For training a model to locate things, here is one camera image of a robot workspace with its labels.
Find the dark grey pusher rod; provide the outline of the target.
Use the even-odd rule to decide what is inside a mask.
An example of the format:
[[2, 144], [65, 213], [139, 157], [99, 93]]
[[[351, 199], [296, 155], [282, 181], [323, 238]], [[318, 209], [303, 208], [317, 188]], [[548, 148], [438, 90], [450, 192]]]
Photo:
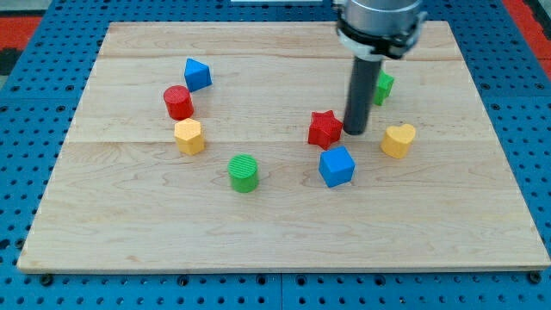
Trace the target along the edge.
[[365, 132], [381, 63], [381, 60], [368, 61], [354, 57], [343, 120], [347, 134], [360, 135]]

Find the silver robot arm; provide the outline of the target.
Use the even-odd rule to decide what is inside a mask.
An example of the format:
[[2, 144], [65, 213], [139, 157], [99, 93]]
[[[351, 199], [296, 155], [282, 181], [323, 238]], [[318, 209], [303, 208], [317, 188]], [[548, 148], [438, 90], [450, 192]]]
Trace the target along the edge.
[[421, 0], [345, 0], [336, 4], [337, 37], [353, 55], [344, 131], [364, 133], [383, 59], [402, 59], [426, 21]]

